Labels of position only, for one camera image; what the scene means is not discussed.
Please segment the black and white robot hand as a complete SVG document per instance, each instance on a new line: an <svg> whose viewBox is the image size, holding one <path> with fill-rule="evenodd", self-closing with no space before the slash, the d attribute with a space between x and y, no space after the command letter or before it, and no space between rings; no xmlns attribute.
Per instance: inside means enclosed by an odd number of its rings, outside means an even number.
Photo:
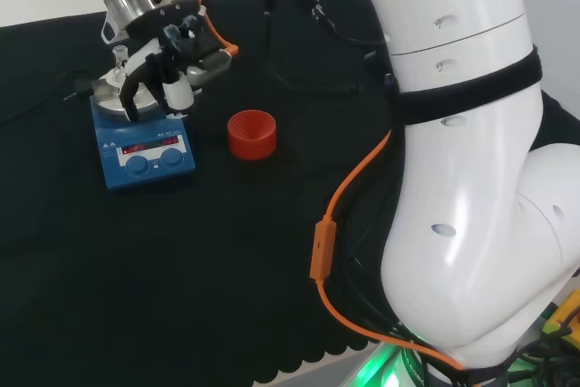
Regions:
<svg viewBox="0 0 580 387"><path fill-rule="evenodd" d="M125 79L119 93L129 121L140 118L136 98L141 86L168 116L189 112L195 95L226 71L237 54L209 29L203 7L185 15L175 5L151 10L127 27L131 39L146 44L125 63Z"/></svg>

